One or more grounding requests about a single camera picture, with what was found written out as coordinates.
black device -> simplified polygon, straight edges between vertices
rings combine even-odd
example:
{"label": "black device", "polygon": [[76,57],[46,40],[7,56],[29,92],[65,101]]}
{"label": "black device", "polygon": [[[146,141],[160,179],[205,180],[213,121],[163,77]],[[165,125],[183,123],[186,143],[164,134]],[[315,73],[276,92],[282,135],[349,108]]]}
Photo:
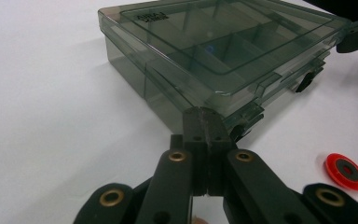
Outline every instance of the black device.
{"label": "black device", "polygon": [[305,0],[321,9],[352,21],[351,29],[337,45],[338,53],[358,50],[358,0]]}
{"label": "black device", "polygon": [[153,177],[135,189],[116,183],[97,189],[75,224],[189,224],[193,196],[204,194],[224,197],[231,224],[358,223],[358,202],[348,194],[325,184],[302,194],[287,188],[256,153],[237,149],[212,109],[189,108],[183,127]]}

red object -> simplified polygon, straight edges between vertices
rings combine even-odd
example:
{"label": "red object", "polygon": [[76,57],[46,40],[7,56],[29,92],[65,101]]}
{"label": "red object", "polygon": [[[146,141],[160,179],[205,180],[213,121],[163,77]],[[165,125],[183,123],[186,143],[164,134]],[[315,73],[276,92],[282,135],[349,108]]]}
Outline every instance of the red object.
{"label": "red object", "polygon": [[333,153],[328,155],[324,167],[330,177],[341,187],[358,190],[358,166],[347,157]]}

transparent plastic box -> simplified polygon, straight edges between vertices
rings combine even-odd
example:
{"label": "transparent plastic box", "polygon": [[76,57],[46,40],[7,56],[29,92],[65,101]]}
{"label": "transparent plastic box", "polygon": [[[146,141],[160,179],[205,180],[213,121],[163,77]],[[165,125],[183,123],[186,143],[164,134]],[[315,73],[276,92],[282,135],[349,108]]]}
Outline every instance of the transparent plastic box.
{"label": "transparent plastic box", "polygon": [[249,129],[263,104],[322,71],[350,21],[280,1],[166,0],[99,11],[108,58],[175,133],[191,106]]}

red ring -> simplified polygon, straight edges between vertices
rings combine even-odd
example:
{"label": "red ring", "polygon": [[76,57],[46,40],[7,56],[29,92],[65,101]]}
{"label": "red ring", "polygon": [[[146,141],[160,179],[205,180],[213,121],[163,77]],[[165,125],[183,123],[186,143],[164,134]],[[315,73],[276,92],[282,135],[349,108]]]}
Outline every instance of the red ring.
{"label": "red ring", "polygon": [[347,189],[354,189],[358,190],[358,180],[353,181],[348,179],[345,175],[343,175],[337,168],[336,162],[338,160],[344,160],[353,165],[353,167],[358,172],[358,166],[356,163],[348,159],[347,157],[333,153],[327,156],[326,161],[324,163],[324,168],[326,169],[328,175],[341,187],[347,188]]}

white table surface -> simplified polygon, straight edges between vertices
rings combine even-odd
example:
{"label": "white table surface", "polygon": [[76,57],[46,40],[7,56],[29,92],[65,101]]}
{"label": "white table surface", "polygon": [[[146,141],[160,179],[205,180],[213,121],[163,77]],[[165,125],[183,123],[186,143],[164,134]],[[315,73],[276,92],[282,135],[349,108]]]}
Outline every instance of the white table surface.
{"label": "white table surface", "polygon": [[[135,187],[154,173],[171,132],[107,61],[97,18],[134,2],[0,1],[0,223],[72,223],[98,187]],[[358,164],[358,51],[333,49],[310,88],[265,115],[239,147],[289,188],[335,186],[328,154]],[[227,223],[221,202],[197,199],[193,213]]]}

